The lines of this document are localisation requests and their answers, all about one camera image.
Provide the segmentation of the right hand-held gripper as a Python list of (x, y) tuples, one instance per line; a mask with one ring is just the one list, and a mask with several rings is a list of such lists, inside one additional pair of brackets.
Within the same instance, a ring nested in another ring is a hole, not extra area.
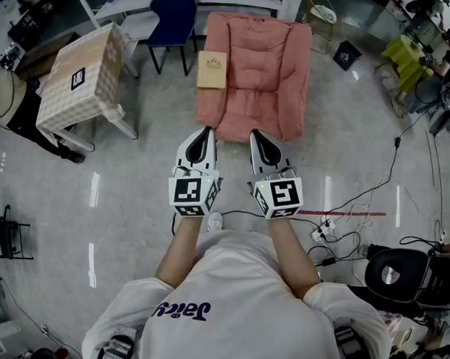
[(263, 217), (281, 219), (294, 216), (303, 205), (302, 178), (285, 144), (260, 129), (250, 133), (253, 180), (248, 182), (251, 197)]

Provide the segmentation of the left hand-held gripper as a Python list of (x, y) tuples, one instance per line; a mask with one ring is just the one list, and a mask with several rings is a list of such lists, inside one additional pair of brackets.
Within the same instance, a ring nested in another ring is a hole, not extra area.
[(173, 176), (168, 179), (169, 203), (182, 217), (207, 216), (220, 191), (216, 169), (216, 138), (206, 126), (180, 144)]

